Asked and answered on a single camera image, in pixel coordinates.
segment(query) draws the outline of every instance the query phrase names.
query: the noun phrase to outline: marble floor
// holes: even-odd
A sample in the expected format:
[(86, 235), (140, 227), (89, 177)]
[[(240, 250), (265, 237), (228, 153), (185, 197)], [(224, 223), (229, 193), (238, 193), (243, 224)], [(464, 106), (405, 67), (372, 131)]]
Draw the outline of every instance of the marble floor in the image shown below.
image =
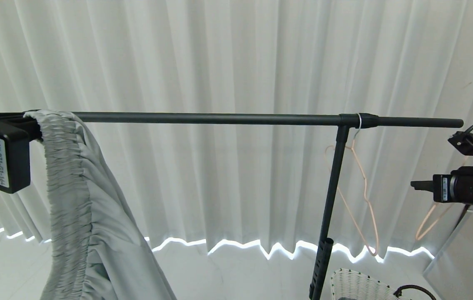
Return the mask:
[[(38, 244), (24, 237), (0, 234), (0, 300), (38, 299), (51, 267), (51, 243)], [(205, 244), (186, 246), (170, 242), (155, 251), (159, 264), (180, 300), (307, 299), (315, 252), (299, 247), (293, 257), (275, 251), (267, 259), (260, 247), (241, 249), (222, 245), (207, 254)], [(391, 287), (417, 284), (431, 290), (422, 277), (430, 258), (389, 252), (383, 262), (365, 255), (358, 262), (336, 251), (330, 270), (352, 268), (388, 283)], [(426, 299), (419, 292), (408, 298)], [(326, 283), (322, 299), (330, 299)]]

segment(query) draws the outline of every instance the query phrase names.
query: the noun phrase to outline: gathered fabric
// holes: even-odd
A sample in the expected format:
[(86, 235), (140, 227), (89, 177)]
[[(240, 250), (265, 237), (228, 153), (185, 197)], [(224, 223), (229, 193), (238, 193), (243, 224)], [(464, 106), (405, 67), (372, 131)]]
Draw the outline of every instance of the gathered fabric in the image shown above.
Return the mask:
[(45, 149), (52, 271), (42, 300), (175, 295), (88, 128), (71, 112), (27, 112)]

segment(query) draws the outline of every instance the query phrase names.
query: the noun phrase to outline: white wicker basket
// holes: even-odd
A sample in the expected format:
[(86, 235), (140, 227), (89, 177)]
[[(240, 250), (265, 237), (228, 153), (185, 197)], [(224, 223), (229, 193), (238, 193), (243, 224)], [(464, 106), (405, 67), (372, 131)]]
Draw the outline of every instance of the white wicker basket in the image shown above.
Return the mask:
[(401, 290), (406, 288), (415, 288), (423, 291), (434, 299), (431, 293), (417, 285), (404, 285), (400, 289), (391, 289), (379, 280), (373, 279), (361, 272), (339, 269), (331, 277), (331, 293), (333, 300), (405, 300), (401, 296)]

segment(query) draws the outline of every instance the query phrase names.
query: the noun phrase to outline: white label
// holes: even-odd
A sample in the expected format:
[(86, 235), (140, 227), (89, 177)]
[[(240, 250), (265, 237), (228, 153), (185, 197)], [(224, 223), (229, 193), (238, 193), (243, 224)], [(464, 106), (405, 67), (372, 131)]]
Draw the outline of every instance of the white label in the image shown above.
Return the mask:
[(9, 174), (7, 172), (7, 157), (5, 156), (5, 141), (0, 139), (0, 185), (9, 187)]
[(448, 201), (448, 179), (442, 178), (442, 201)]

